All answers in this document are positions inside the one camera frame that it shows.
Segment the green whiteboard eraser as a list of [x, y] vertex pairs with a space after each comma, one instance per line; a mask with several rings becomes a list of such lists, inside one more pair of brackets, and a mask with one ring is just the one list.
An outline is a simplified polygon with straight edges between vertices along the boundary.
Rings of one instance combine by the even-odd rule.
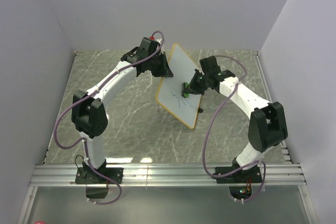
[[181, 92], [181, 96], [184, 98], [188, 98], [190, 90], [189, 90], [189, 83], [184, 82], [182, 83], [182, 92]]

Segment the yellow framed whiteboard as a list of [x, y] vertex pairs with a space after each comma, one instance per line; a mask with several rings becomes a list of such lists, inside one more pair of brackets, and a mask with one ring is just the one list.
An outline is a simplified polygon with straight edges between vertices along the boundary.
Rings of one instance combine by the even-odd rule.
[[172, 47], [168, 65], [173, 77], [163, 77], [156, 92], [156, 102], [171, 115], [193, 129], [196, 125], [201, 95], [189, 94], [182, 96], [184, 83], [189, 84], [198, 69], [197, 63], [177, 43]]

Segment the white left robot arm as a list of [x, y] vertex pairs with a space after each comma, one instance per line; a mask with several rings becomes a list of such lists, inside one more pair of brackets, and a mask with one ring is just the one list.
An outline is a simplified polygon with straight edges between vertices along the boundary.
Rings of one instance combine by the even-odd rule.
[[90, 167], [87, 176], [94, 183], [106, 178], [106, 158], [102, 135], [108, 126], [107, 107], [112, 99], [129, 82], [150, 71], [154, 77], [173, 77], [166, 54], [162, 49], [164, 39], [144, 37], [138, 47], [125, 53], [113, 70], [86, 92], [73, 95], [71, 121], [83, 138], [84, 162]]

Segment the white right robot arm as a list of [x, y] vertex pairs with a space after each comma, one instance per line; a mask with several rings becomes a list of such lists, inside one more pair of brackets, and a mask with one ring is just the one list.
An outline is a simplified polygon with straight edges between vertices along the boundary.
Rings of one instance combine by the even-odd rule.
[[201, 70], [195, 70], [191, 81], [183, 83], [181, 95], [187, 98], [212, 89], [225, 97], [215, 114], [232, 101], [247, 115], [248, 144], [234, 159], [236, 166], [231, 172], [234, 180], [243, 182], [250, 176], [250, 169], [259, 164], [266, 153], [287, 139], [285, 111], [281, 103], [263, 99], [242, 83], [247, 76], [245, 67], [242, 68], [244, 74], [237, 77], [229, 70], [222, 70], [217, 58], [210, 56], [200, 60]]

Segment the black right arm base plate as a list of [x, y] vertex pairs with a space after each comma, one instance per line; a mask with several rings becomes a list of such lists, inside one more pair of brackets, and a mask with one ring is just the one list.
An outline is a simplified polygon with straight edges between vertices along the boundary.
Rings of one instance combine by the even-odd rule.
[[[213, 175], [222, 175], [234, 170], [234, 167], [215, 167], [215, 173]], [[255, 165], [248, 170], [240, 170], [236, 173], [229, 175], [224, 178], [217, 178], [216, 182], [218, 184], [246, 184], [251, 183], [261, 183], [262, 176], [260, 168]]]

